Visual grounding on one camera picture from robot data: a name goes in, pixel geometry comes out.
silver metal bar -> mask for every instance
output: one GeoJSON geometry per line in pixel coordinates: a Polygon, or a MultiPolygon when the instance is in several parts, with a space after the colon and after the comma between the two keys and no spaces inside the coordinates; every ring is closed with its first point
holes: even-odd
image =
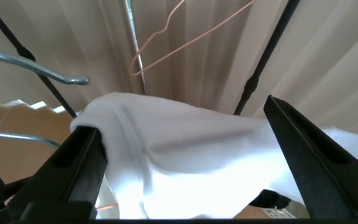
{"type": "Polygon", "coordinates": [[[49,69],[39,65],[38,63],[33,62],[33,61],[26,59],[24,57],[14,57],[14,56],[10,56],[8,54],[4,54],[4,53],[0,52],[0,61],[11,63],[14,65],[20,66],[22,68],[27,68],[39,75],[46,76],[46,77],[56,80],[60,83],[69,84],[69,85],[72,85],[72,84],[89,85],[90,84],[90,80],[87,77],[65,78],[60,73],[55,72],[53,70],[49,70],[49,69]]]}
{"type": "Polygon", "coordinates": [[[52,140],[40,137],[40,136],[34,136],[34,135],[27,135],[27,134],[15,134],[15,133],[7,133],[7,132],[1,132],[0,131],[0,137],[2,138],[12,138],[12,139],[25,139],[25,140],[31,140],[31,141],[37,141],[44,144],[47,144],[49,146],[58,148],[60,146],[59,143],[56,143],[52,140]]]}

white cloth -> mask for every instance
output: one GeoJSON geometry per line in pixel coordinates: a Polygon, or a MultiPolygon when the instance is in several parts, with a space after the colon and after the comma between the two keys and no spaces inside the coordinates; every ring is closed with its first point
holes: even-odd
{"type": "MultiPolygon", "coordinates": [[[[102,133],[120,218],[232,218],[263,189],[302,202],[265,119],[111,93],[71,123],[102,133]]],[[[358,135],[323,131],[358,157],[358,135]]]]}

black rod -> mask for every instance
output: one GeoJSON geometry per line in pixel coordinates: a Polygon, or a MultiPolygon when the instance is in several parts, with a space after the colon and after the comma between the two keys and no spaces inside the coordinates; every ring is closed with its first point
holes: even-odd
{"type": "Polygon", "coordinates": [[[241,114],[242,109],[246,105],[248,99],[251,97],[251,94],[256,90],[256,88],[258,86],[260,74],[262,74],[270,56],[272,55],[272,53],[274,51],[274,48],[276,47],[278,41],[280,40],[281,35],[283,34],[283,32],[284,32],[288,22],[290,21],[292,14],[295,11],[296,7],[298,6],[299,2],[300,2],[300,0],[289,0],[287,5],[285,6],[283,14],[280,17],[280,20],[278,20],[277,26],[274,29],[269,42],[267,43],[265,51],[262,54],[254,73],[247,80],[247,83],[244,86],[244,91],[242,92],[240,102],[238,103],[237,108],[234,111],[234,115],[241,114]]]}
{"type": "MultiPolygon", "coordinates": [[[[16,51],[20,56],[36,62],[34,55],[19,42],[19,40],[16,38],[16,36],[12,33],[12,31],[8,28],[8,26],[4,23],[4,21],[1,18],[0,18],[0,30],[4,33],[6,38],[8,38],[11,44],[16,48],[16,51]]],[[[60,94],[60,92],[56,89],[53,83],[47,77],[43,75],[39,75],[38,73],[36,74],[38,75],[38,77],[40,77],[40,79],[47,86],[47,88],[52,92],[52,94],[59,101],[59,103],[66,109],[66,111],[70,114],[70,116],[75,118],[76,114],[74,110],[67,103],[64,97],[60,94]]]]}

white fabric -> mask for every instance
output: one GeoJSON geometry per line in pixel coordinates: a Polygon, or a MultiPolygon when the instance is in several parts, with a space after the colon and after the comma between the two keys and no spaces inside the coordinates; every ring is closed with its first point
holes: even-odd
{"type": "MultiPolygon", "coordinates": [[[[232,218],[261,190],[302,202],[267,120],[111,93],[71,123],[102,133],[120,218],[232,218]]],[[[358,157],[358,135],[326,134],[358,157]]]]}

towel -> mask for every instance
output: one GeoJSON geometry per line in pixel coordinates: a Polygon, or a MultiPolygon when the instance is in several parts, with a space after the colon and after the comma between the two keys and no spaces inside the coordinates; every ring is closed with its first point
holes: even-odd
{"type": "MultiPolygon", "coordinates": [[[[232,218],[263,189],[303,203],[266,119],[111,93],[93,100],[77,126],[101,131],[122,219],[232,218]]],[[[323,131],[358,157],[358,135],[323,131]]]]}

